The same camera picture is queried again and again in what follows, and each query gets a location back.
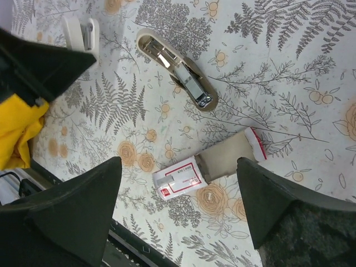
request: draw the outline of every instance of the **small box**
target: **small box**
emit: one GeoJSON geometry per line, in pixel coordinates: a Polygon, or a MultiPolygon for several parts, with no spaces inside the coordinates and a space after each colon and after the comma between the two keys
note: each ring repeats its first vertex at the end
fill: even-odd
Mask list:
{"type": "Polygon", "coordinates": [[[158,195],[164,199],[186,194],[212,181],[236,173],[240,157],[266,160],[261,140],[248,127],[203,152],[152,174],[158,195]]]}

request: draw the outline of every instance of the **yellow cloth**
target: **yellow cloth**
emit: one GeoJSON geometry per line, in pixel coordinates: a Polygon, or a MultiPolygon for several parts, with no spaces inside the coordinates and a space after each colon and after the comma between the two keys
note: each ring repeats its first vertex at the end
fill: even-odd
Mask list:
{"type": "Polygon", "coordinates": [[[0,103],[0,170],[29,168],[27,141],[42,129],[48,103],[29,107],[17,95],[0,103]]]}

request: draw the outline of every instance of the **black cable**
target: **black cable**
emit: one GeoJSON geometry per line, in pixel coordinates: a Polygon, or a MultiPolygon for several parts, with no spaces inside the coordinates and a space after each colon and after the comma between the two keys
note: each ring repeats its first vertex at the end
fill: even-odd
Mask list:
{"type": "Polygon", "coordinates": [[[18,177],[18,175],[15,174],[13,171],[9,171],[9,172],[7,172],[7,173],[5,173],[5,174],[0,175],[0,178],[1,178],[1,177],[4,177],[4,176],[6,176],[6,175],[13,175],[13,176],[15,176],[15,178],[21,183],[20,177],[18,177]]]}

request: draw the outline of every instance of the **white stapler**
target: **white stapler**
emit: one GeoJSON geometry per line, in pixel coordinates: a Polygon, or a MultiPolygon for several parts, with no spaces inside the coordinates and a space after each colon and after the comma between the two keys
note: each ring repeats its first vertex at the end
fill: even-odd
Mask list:
{"type": "Polygon", "coordinates": [[[147,28],[139,30],[136,46],[171,73],[171,79],[188,93],[198,110],[211,111],[216,107],[217,93],[198,66],[156,32],[147,28]]]}
{"type": "Polygon", "coordinates": [[[89,18],[85,24],[80,24],[77,17],[62,18],[67,48],[93,54],[96,63],[91,68],[96,68],[99,62],[99,23],[96,19],[89,18]]]}

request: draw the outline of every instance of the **table surface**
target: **table surface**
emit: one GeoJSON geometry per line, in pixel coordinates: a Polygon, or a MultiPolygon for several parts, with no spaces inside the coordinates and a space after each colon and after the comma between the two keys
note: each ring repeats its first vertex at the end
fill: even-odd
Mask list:
{"type": "Polygon", "coordinates": [[[64,46],[62,16],[92,17],[101,43],[99,67],[51,106],[34,159],[66,180],[120,155],[113,218],[174,262],[261,266],[235,175],[169,202],[151,178],[246,126],[263,140],[263,166],[355,201],[354,0],[32,2],[15,0],[14,33],[64,46]],[[144,27],[209,77],[219,94],[214,112],[199,112],[167,71],[138,53],[144,27]]]}

